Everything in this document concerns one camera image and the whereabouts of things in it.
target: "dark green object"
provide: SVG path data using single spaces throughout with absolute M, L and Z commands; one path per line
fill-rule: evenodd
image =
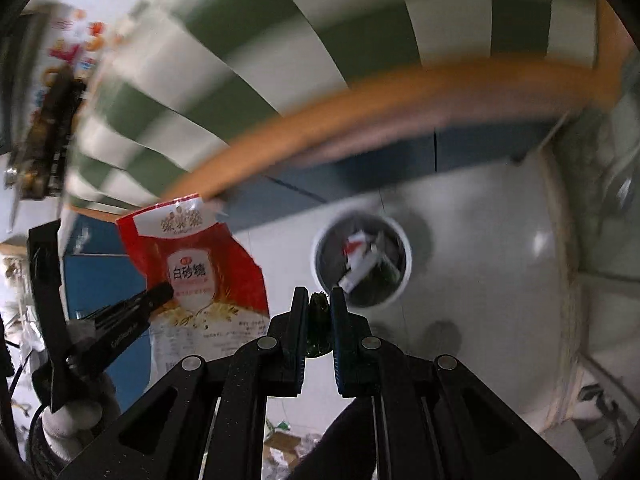
M 308 329 L 306 330 L 306 356 L 320 357 L 332 350 L 331 314 L 329 301 L 322 292 L 314 292 L 309 301 Z

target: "checkered tablecloth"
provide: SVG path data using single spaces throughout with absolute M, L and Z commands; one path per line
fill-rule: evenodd
M 140 0 L 66 190 L 123 213 L 277 114 L 398 66 L 527 52 L 592 66 L 596 0 Z

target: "plastic bag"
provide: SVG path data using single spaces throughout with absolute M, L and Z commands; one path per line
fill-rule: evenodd
M 266 332 L 262 271 L 198 195 L 116 223 L 147 288 L 163 281 L 174 288 L 174 299 L 152 317 L 150 384 L 187 355 L 225 357 Z

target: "black mechanical device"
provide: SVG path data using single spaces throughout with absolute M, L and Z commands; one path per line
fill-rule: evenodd
M 379 478 L 578 479 L 455 357 L 410 357 L 372 336 L 339 288 L 329 310 L 338 391 L 372 402 Z M 205 480 L 260 478 L 267 396 L 302 390 L 308 320 L 298 287 L 267 335 L 223 359 L 184 358 L 58 478 L 196 480 L 205 452 Z
M 55 412 L 70 400 L 97 398 L 96 377 L 149 328 L 149 316 L 174 296 L 169 283 L 66 322 L 60 300 L 60 220 L 29 230 L 33 303 L 46 349 L 32 352 L 33 388 Z

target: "trash can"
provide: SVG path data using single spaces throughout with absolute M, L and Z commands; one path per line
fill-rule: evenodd
M 314 240 L 311 251 L 311 273 L 319 288 L 327 294 L 348 272 L 343 247 L 347 238 L 358 231 L 376 236 L 380 231 L 391 243 L 396 267 L 401 273 L 395 283 L 384 280 L 363 280 L 349 294 L 345 294 L 350 310 L 384 308 L 392 304 L 404 291 L 411 275 L 412 254 L 409 239 L 393 219 L 363 211 L 349 211 L 334 219 Z

